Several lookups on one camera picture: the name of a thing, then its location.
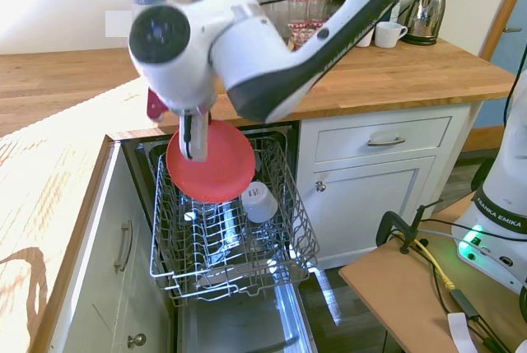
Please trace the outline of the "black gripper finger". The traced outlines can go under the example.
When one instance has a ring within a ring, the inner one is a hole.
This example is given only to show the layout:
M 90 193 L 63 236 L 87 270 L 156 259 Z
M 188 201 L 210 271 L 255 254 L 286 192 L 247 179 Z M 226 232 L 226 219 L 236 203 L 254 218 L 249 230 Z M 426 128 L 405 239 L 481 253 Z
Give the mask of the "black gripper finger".
M 192 120 L 191 115 L 185 115 L 183 120 L 183 140 L 184 140 L 184 154 L 188 160 L 192 160 L 191 142 L 192 142 Z

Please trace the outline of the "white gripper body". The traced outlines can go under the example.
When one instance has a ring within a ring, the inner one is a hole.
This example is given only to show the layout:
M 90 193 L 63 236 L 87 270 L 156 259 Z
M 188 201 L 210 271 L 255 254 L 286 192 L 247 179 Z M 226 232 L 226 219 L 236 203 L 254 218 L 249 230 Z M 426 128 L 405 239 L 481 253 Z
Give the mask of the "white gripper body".
M 185 110 L 180 116 L 179 125 L 179 147 L 180 152 L 187 160 L 184 154 L 184 140 L 183 140 L 183 120 L 185 115 L 191 115 L 192 120 L 192 142 L 191 142 L 191 155 L 193 159 L 191 161 L 203 162 L 207 159 L 208 155 L 208 128 L 212 121 L 210 112 L 206 114 L 192 114 L 190 110 Z

